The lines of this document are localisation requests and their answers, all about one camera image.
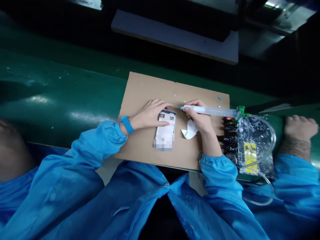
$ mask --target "right hand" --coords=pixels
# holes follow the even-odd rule
[[[284,127],[285,135],[308,141],[318,133],[319,125],[312,118],[293,115],[287,118]]]
[[[201,106],[201,107],[206,107],[206,105],[199,99],[192,100],[186,105],[195,105],[195,106]],[[188,117],[192,117],[194,123],[197,126],[197,129],[201,134],[205,133],[213,133],[214,130],[211,125],[211,117],[210,115],[206,114],[198,114],[196,113],[192,108],[185,107],[184,111],[187,113]]]

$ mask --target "blue sleeve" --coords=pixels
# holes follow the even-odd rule
[[[224,155],[202,155],[201,171],[205,178],[204,198],[242,239],[269,239],[248,206],[242,200],[242,186],[236,181],[236,166]]]
[[[105,121],[81,133],[64,156],[44,158],[29,194],[3,229],[4,239],[41,238],[49,226],[88,203],[104,187],[95,170],[126,140],[118,123]]]
[[[320,220],[319,172],[302,158],[279,154],[275,160],[276,196],[293,214]]]

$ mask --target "tattoo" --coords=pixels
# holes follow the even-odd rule
[[[311,143],[299,140],[294,137],[286,136],[279,153],[293,155],[310,162]]]

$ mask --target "tattooed arm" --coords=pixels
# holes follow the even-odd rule
[[[311,152],[311,137],[317,134],[318,125],[314,119],[293,115],[288,117],[284,128],[285,139],[279,153],[302,158],[308,162]]]
[[[275,160],[276,196],[288,212],[320,219],[319,173],[310,160],[311,141],[318,125],[313,119],[294,115],[287,119],[285,139]]]
[[[284,153],[292,156],[296,156],[302,158],[308,162],[310,160],[310,152],[311,152],[311,141],[309,140],[300,140],[295,137],[286,136],[281,147],[279,153]]]

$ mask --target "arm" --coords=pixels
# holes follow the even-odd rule
[[[168,125],[159,122],[158,116],[169,106],[172,104],[158,99],[150,101],[129,121],[134,130]],[[44,158],[29,194],[0,235],[3,233],[4,239],[41,238],[61,220],[87,204],[104,187],[95,170],[105,158],[119,151],[127,140],[126,134],[123,124],[105,121],[96,129],[81,133],[64,156]]]
[[[200,100],[186,105],[205,106]],[[242,186],[236,181],[236,166],[222,152],[217,136],[211,126],[210,116],[197,114],[187,109],[201,133],[203,156],[200,161],[204,175],[204,188],[208,192],[204,198],[242,238],[268,239],[265,231],[242,200]]]
[[[275,160],[275,194],[293,214],[320,219],[319,173],[310,161],[311,137],[318,132],[313,119],[287,119],[285,139]]]

